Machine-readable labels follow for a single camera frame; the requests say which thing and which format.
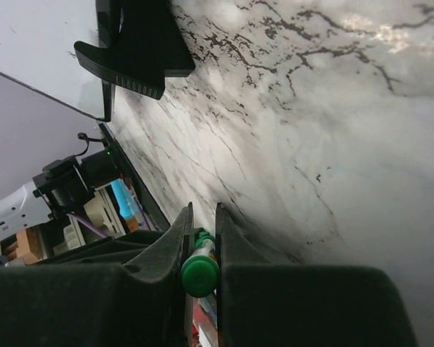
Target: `black plastic bracket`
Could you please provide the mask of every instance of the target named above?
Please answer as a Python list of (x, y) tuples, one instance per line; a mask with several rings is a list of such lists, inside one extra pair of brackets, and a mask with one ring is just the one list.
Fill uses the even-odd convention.
[(77, 41), (74, 50), (80, 66), (104, 81), (105, 121), (111, 84), (159, 100), (165, 77), (188, 77), (195, 69), (164, 0), (97, 0), (96, 11), (100, 48)]

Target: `marker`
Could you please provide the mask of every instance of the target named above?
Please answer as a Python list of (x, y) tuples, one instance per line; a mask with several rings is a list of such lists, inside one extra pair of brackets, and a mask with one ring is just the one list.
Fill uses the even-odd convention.
[(203, 298), (216, 289), (220, 269), (216, 260), (216, 240), (207, 231), (200, 231), (195, 251), (182, 266), (182, 285), (195, 298)]

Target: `white marble countertop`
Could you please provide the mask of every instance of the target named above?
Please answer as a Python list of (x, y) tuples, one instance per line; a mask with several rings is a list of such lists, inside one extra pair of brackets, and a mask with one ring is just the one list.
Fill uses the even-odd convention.
[(110, 128), (169, 220), (224, 202), (303, 263), (366, 264), (434, 346), (434, 0), (173, 1), (197, 69)]

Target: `wall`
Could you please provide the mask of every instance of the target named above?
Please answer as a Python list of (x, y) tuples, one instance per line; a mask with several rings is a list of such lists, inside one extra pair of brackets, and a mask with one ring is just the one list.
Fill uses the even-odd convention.
[[(46, 164), (85, 148), (78, 132), (99, 137), (96, 123), (0, 75), (0, 199)], [(90, 145), (90, 153), (100, 150)]]

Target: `marble surface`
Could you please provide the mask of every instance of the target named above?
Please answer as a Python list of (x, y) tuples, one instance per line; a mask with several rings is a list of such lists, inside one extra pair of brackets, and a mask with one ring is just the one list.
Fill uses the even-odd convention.
[(434, 0), (173, 4), (196, 71), (110, 124), (166, 216), (379, 267), (434, 346)]

